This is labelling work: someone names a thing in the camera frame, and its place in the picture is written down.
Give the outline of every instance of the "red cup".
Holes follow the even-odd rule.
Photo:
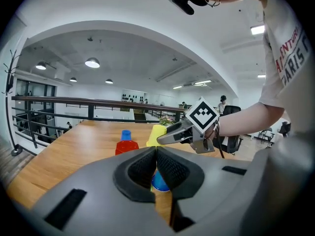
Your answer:
[[[139,149],[138,143],[134,141],[120,141],[116,145],[115,155],[119,155],[135,149]]]

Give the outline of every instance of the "black and white square marker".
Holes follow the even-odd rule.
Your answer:
[[[201,132],[206,130],[219,118],[219,113],[203,98],[188,110],[186,117]]]

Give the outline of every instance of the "elbow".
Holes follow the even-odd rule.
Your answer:
[[[284,108],[265,105],[268,110],[269,126],[275,124],[284,114]]]

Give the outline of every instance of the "desk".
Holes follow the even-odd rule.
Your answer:
[[[123,129],[131,130],[131,136],[140,148],[146,146],[153,124],[107,121],[84,121],[53,141],[36,156],[11,182],[7,189],[10,198],[31,208],[49,189],[84,165],[115,155],[116,143]],[[171,144],[169,147],[194,153],[189,144]],[[204,156],[219,157],[220,152]],[[233,155],[225,153],[225,158]],[[170,218],[171,192],[156,191],[156,210],[168,222]]]

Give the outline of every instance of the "blue cup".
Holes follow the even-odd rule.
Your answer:
[[[130,130],[123,130],[121,141],[131,141],[131,131]]]
[[[158,191],[169,191],[168,186],[166,185],[161,174],[158,171],[153,176],[152,185]]]

